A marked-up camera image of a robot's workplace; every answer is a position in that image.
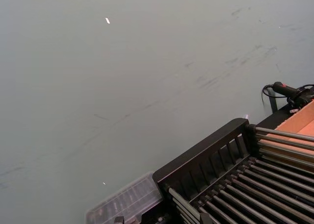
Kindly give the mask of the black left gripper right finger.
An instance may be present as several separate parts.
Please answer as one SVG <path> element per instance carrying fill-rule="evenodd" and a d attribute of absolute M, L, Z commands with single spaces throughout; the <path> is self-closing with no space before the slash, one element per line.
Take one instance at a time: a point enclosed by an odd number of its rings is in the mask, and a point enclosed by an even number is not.
<path fill-rule="evenodd" d="M 200 224 L 213 224 L 208 213 L 200 213 Z"/>

